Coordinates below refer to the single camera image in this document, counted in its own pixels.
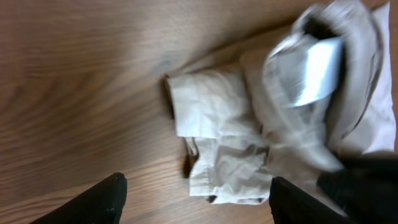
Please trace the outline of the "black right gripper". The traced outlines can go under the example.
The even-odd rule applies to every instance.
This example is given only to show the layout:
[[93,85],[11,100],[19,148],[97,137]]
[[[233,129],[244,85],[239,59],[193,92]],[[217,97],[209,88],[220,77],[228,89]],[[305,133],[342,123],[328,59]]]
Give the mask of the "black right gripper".
[[319,176],[319,188],[355,223],[397,224],[397,157],[341,161],[344,169]]

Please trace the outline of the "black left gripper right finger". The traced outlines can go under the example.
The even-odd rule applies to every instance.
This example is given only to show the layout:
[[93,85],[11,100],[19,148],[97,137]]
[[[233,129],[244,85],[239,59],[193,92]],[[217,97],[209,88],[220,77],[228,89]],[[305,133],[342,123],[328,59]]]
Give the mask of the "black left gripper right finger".
[[351,222],[282,177],[272,179],[269,205],[275,224],[349,224]]

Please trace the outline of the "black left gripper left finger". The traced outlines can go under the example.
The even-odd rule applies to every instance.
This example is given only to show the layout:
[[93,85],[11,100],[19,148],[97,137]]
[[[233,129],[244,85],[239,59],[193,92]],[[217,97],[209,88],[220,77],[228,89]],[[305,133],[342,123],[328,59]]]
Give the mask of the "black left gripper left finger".
[[126,197],[127,179],[116,172],[31,224],[118,224]]

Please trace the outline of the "beige khaki shorts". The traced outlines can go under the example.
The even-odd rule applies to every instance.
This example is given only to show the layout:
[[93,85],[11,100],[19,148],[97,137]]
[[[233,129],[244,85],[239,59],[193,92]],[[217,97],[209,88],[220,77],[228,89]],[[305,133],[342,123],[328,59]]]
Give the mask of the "beige khaki shorts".
[[316,181],[342,169],[340,156],[392,154],[389,13],[314,4],[291,27],[169,74],[176,133],[193,158],[190,195],[259,205],[283,177],[328,203]]

